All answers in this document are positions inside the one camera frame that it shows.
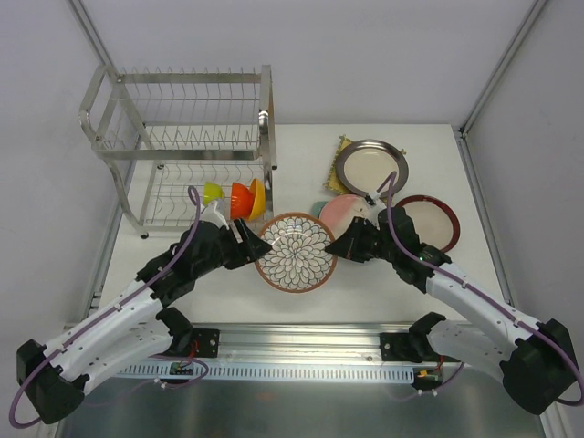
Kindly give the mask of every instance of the yellow napkin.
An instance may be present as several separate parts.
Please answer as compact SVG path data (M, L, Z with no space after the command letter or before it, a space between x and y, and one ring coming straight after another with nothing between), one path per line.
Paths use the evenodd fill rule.
M333 158L332 163L330 164L330 169L328 170L328 178L327 181L323 184L327 189L331 190L336 194L349 194L350 191L347 187L343 185L340 181L339 177L337 176L337 170L335 169L335 162L337 161L337 157L339 156L340 152L349 146L353 140L348 139L346 136L340 136L340 143L337 148L337 152L335 153L335 158Z

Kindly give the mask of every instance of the wire rack shelf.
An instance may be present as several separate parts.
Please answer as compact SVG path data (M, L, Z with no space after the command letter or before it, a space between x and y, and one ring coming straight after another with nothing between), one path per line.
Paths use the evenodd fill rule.
M263 178L261 161L254 162L166 162L163 166L152 166L149 188L141 209L140 221L151 229L177 227L186 229L194 219L193 205L186 188L194 185L203 195L205 182L221 186L225 199L231 198L232 183L249 186L254 178ZM230 215L230 204L224 204L226 217ZM248 224L259 231L265 218L259 217Z
M92 124L95 114L99 120ZM273 114L270 66L260 73L182 68L118 73L100 66L79 117L92 150L112 173L123 212L144 234L188 227L186 188L194 185L203 193L207 181L224 189L228 216L231 184L260 179L267 210L252 226L271 218ZM151 162L140 215L131 210L121 177L132 161Z

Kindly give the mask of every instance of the floral pattern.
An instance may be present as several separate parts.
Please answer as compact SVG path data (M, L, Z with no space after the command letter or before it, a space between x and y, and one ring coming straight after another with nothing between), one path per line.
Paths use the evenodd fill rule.
M272 250L257 268L272 286L307 292L324 283L336 265L336 257L325 252L332 234L316 218L288 214L277 217L262 234Z

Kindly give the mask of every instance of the decorative plate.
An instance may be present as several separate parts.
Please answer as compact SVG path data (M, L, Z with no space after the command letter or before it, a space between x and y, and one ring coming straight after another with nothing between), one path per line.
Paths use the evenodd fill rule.
M397 193L408 181L408 162L397 148L385 141L359 140L341 151L335 161L340 181L351 192L367 196L380 188L390 173L398 173L394 184ZM381 188L381 197L388 195L387 184Z
M425 194L416 194L402 199L396 207L403 207L411 217L421 242L443 252L450 251L458 243L460 222L446 203Z
M260 237L272 250L255 262L257 272L276 289L301 293L327 281L337 258L325 253L334 240L319 219L304 213L285 213L268 222Z

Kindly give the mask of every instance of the orange bowl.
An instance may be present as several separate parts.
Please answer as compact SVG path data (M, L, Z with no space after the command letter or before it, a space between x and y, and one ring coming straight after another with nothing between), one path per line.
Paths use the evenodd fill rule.
M254 206L252 207L252 213L246 220L253 221L266 210L266 190L264 189L262 182L257 178L254 178L249 190L254 196Z
M239 182L231 186L231 220L246 219L252 213L254 207L254 194Z

